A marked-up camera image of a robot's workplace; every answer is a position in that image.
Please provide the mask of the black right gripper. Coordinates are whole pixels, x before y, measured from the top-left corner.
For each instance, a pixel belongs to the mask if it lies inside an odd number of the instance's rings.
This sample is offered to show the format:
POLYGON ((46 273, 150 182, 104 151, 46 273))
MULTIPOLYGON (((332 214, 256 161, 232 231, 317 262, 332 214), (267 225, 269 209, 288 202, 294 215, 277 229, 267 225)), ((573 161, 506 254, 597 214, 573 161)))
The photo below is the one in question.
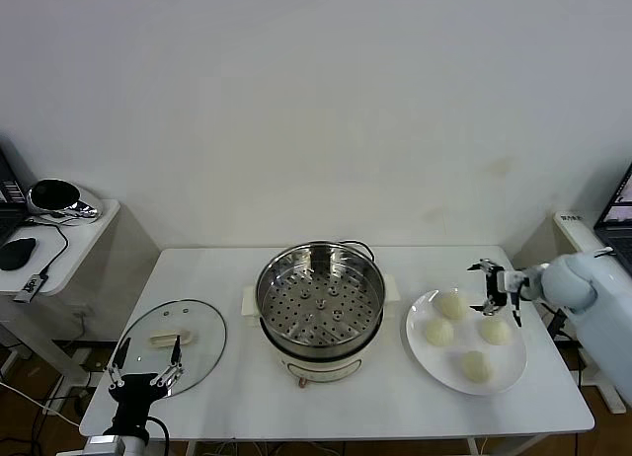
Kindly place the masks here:
POLYGON ((498 285, 499 265, 489 259, 480 259, 467 270, 481 270, 486 275, 487 300, 482 305, 471 305, 470 308, 482 314, 497 314, 502 309, 502 292, 498 285))

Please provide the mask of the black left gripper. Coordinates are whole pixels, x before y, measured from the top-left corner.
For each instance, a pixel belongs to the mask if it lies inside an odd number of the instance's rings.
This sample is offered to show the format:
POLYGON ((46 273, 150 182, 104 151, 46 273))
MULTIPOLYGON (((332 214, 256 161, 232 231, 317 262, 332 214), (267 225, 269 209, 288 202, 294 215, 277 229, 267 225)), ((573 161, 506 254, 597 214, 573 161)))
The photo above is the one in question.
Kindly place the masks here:
POLYGON ((166 387, 173 387, 184 373, 181 336, 177 335, 169 365, 156 373, 121 374, 131 338, 124 339, 107 367, 110 377, 109 393, 118 404, 112 425, 103 435, 133 436, 148 439, 146 423, 152 404, 166 396, 166 387))

